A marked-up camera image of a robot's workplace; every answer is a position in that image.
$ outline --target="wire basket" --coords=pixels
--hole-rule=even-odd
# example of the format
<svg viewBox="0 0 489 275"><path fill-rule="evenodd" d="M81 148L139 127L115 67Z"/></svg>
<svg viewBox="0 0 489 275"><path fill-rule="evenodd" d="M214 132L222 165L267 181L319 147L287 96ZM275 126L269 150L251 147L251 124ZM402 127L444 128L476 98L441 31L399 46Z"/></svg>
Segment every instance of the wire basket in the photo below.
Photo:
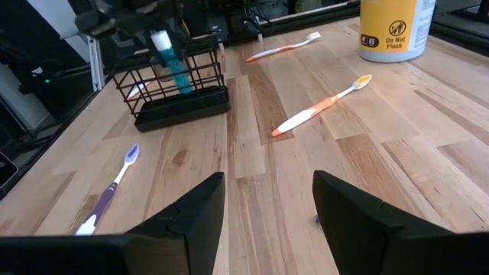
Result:
<svg viewBox="0 0 489 275"><path fill-rule="evenodd" d="M176 125L229 110L228 90L218 61L215 35L190 40L183 48L184 70L171 73L149 50L118 63L112 71L117 89L139 131ZM180 93L173 78L185 74L191 88Z"/></svg>

